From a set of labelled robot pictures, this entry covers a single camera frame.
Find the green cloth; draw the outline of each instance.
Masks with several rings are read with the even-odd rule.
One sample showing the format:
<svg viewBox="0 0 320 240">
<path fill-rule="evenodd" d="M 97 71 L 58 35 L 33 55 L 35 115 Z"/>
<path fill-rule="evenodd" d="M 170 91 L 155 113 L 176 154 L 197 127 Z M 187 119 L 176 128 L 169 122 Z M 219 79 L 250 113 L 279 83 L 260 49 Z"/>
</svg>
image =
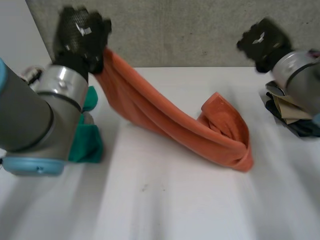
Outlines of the green cloth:
<svg viewBox="0 0 320 240">
<path fill-rule="evenodd" d="M 69 161 L 74 163 L 99 163 L 103 148 L 98 127 L 93 124 L 79 124 L 76 127 Z"/>
<path fill-rule="evenodd" d="M 88 92 L 86 93 L 84 105 L 83 105 L 83 112 L 88 112 L 94 109 L 98 103 L 98 94 L 93 86 L 88 88 Z"/>
<path fill-rule="evenodd" d="M 90 86 L 83 110 L 94 109 L 97 102 L 97 92 L 93 86 Z M 104 149 L 99 129 L 94 124 L 84 124 L 84 122 L 84 115 L 81 114 L 68 160 L 74 163 L 99 163 Z"/>
</svg>

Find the concrete wall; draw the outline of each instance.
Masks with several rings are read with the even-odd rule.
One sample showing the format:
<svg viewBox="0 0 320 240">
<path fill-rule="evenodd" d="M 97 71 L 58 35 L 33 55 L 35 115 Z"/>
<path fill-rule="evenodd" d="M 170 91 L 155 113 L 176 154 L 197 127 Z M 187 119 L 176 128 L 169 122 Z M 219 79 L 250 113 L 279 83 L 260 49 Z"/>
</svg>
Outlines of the concrete wall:
<svg viewBox="0 0 320 240">
<path fill-rule="evenodd" d="M 265 16 L 296 48 L 320 49 L 320 0 L 26 0 L 51 53 L 58 11 L 84 5 L 110 17 L 109 46 L 134 67 L 250 66 L 236 43 Z"/>
</svg>

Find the fabric pile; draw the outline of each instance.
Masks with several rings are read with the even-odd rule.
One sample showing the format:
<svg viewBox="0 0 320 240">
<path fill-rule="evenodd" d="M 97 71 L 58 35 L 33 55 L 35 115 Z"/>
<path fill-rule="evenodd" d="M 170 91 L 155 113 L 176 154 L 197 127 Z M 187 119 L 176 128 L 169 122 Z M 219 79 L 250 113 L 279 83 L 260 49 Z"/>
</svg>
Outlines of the fabric pile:
<svg viewBox="0 0 320 240">
<path fill-rule="evenodd" d="M 271 98 L 265 104 L 277 119 L 282 121 L 299 137 L 320 137 L 320 128 L 312 122 L 312 117 L 287 95 L 274 81 L 265 85 L 266 95 Z"/>
</svg>

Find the orange towel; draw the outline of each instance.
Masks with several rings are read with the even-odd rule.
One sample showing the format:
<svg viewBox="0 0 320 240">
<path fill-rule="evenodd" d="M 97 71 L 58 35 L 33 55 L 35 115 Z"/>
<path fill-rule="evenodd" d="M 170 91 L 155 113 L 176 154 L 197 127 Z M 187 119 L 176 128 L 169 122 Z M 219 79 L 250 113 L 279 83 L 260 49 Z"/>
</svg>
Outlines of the orange towel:
<svg viewBox="0 0 320 240">
<path fill-rule="evenodd" d="M 104 69 L 95 75 L 110 106 L 130 122 L 176 140 L 222 166 L 247 172 L 253 166 L 245 121 L 219 93 L 188 116 L 118 55 L 105 49 Z"/>
</svg>

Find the white table surface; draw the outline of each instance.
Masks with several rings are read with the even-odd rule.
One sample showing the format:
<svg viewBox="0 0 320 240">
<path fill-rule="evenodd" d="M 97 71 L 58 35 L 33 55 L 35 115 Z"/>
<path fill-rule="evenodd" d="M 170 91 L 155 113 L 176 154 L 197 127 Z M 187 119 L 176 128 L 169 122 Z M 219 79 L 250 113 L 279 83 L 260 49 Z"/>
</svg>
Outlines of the white table surface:
<svg viewBox="0 0 320 240">
<path fill-rule="evenodd" d="M 202 159 L 136 127 L 99 101 L 105 155 L 57 178 L 0 170 L 0 240 L 320 239 L 320 142 L 296 137 L 265 107 L 269 75 L 250 67 L 138 68 L 196 118 L 219 92 L 250 131 L 248 173 Z"/>
</svg>

